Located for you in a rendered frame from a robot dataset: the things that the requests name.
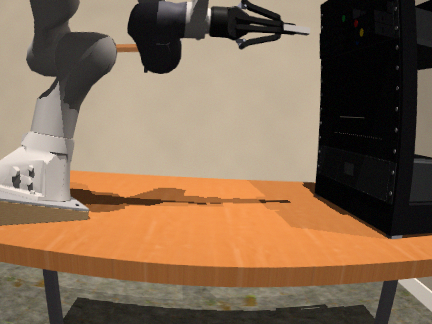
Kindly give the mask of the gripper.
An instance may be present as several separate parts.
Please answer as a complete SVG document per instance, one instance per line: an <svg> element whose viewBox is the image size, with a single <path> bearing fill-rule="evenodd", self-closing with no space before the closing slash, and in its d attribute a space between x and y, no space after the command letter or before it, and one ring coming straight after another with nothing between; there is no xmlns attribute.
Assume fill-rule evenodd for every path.
<svg viewBox="0 0 432 324"><path fill-rule="evenodd" d="M265 8L259 7L250 3L248 0L241 0L237 6L232 7L219 7L213 6L211 9L211 22L210 26L210 37L222 37L229 38L236 41L239 49L242 50L247 46L276 41L280 39L281 34L287 35L309 35L310 28L303 26L296 26L292 23L285 23L281 20L281 16ZM242 9L247 9L264 17L257 18L249 16ZM227 24L227 13L228 13L228 24ZM272 19L272 20L270 20ZM255 26L263 25L263 26ZM250 31L250 32L249 32ZM273 33L275 35L269 35L264 37L258 37L253 39L240 39L247 33ZM255 44L254 44L255 43Z"/></svg>

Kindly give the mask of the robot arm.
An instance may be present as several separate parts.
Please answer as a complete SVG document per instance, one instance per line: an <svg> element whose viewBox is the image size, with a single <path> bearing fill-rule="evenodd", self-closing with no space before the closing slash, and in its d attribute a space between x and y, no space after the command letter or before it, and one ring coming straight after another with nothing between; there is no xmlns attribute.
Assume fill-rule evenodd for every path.
<svg viewBox="0 0 432 324"><path fill-rule="evenodd" d="M209 0L138 3L130 13L127 32L143 66L152 73L169 73L178 66L183 38L201 40L209 34ZM69 201L80 106L91 87L111 71L117 48L106 34L70 32L67 19L76 13L79 0L30 0L30 4L34 37L27 64L31 71L57 77L36 101L32 132L22 134L22 146L0 160L0 191L36 201Z"/></svg>

